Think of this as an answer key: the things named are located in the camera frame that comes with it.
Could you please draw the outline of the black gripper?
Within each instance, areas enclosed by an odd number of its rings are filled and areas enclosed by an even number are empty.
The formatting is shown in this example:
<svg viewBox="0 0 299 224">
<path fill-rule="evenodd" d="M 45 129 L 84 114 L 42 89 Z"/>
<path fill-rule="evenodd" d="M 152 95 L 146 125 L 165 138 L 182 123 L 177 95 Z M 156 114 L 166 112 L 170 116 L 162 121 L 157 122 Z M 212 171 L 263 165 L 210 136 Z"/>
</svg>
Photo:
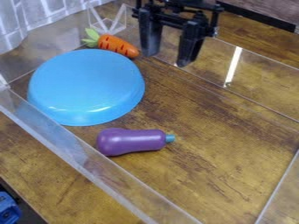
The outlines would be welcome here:
<svg viewBox="0 0 299 224">
<path fill-rule="evenodd" d="M 138 21 L 141 52 L 145 57 L 160 51 L 162 26 L 181 30 L 176 65 L 185 67 L 196 58 L 204 37 L 217 35 L 218 4 L 202 0 L 134 0 L 132 17 Z"/>
</svg>

